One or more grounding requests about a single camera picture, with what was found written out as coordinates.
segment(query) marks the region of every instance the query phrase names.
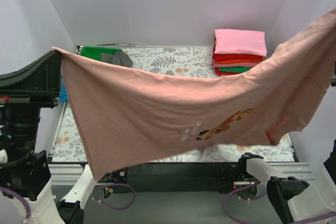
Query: white wall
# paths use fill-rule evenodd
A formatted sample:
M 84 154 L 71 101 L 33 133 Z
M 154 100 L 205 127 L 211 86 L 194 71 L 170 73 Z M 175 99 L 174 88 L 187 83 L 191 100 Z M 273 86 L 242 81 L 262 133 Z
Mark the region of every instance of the white wall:
M 336 0 L 287 0 L 267 37 L 269 51 L 334 6 Z M 290 135 L 299 158 L 309 162 L 313 173 L 318 175 L 336 139 L 336 88 L 328 90 L 308 127 L 302 133 Z
M 0 0 L 0 6 L 0 74 L 26 66 L 51 46 L 75 51 L 50 0 Z M 60 109 L 42 109 L 36 151 L 50 149 Z M 3 197 L 0 223 L 21 223 L 16 209 Z
M 211 45 L 214 29 L 268 32 L 285 0 L 51 0 L 76 45 Z

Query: green tray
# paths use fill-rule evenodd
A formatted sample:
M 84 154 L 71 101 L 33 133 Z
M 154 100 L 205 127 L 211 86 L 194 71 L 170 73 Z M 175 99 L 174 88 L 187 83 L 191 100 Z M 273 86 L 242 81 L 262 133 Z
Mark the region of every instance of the green tray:
M 100 54 L 104 52 L 105 54 L 114 54 L 116 51 L 120 51 L 118 48 L 106 48 L 106 47 L 83 47 L 80 55 L 88 57 L 93 60 L 101 61 Z

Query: cartoon character print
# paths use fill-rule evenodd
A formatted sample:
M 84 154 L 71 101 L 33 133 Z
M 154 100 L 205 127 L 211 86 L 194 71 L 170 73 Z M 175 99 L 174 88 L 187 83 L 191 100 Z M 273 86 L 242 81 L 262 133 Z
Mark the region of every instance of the cartoon character print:
M 247 116 L 248 113 L 250 113 L 253 110 L 253 108 L 244 110 L 244 111 L 238 111 L 232 116 L 229 116 L 223 123 L 221 123 L 219 126 L 215 127 L 212 130 L 204 130 L 199 133 L 196 140 L 208 140 L 209 138 L 227 131 L 231 126 L 229 125 L 233 121 L 239 121 L 243 119 L 245 116 Z

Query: gray floor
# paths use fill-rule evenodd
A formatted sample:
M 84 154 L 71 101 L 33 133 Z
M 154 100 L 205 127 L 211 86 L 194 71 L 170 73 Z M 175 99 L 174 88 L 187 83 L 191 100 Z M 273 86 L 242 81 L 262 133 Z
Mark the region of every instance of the gray floor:
M 67 186 L 54 186 L 53 193 L 59 198 L 69 191 Z M 114 194 L 107 201 L 124 206 L 132 194 Z M 85 206 L 85 224 L 92 223 L 150 223 L 186 224 L 211 223 L 234 224 L 222 210 L 223 196 L 218 193 L 138 193 L 135 203 L 124 211 L 116 211 L 91 199 Z M 250 223 L 281 224 L 267 197 L 247 203 L 230 199 L 231 213 Z

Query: floral tablecloth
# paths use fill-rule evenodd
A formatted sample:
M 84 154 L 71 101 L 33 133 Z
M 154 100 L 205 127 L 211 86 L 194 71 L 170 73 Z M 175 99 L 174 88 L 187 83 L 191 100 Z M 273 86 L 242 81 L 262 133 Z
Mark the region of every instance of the floral tablecloth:
M 133 68 L 175 76 L 218 77 L 211 67 L 212 47 L 135 47 L 123 50 L 133 60 Z M 84 147 L 69 104 L 66 104 L 61 119 L 62 123 L 52 161 L 86 162 Z M 236 162 L 245 152 L 260 154 L 268 162 L 291 162 L 294 159 L 289 143 L 290 137 L 287 134 L 275 147 L 218 145 L 207 149 L 203 154 L 194 150 L 155 162 Z

